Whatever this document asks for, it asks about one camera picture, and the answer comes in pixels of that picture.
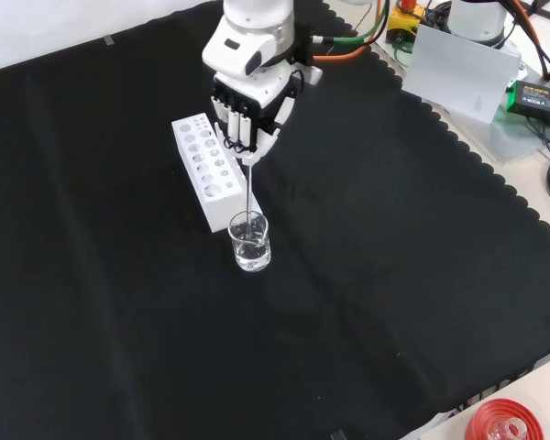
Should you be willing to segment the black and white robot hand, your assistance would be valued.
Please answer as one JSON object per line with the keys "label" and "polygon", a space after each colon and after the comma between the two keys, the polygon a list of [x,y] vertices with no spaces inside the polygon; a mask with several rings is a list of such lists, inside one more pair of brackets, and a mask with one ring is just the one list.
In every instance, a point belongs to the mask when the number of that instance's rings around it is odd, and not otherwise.
{"label": "black and white robot hand", "polygon": [[303,87],[303,74],[286,61],[243,80],[218,72],[211,102],[222,145],[243,165],[255,165],[278,141]]}

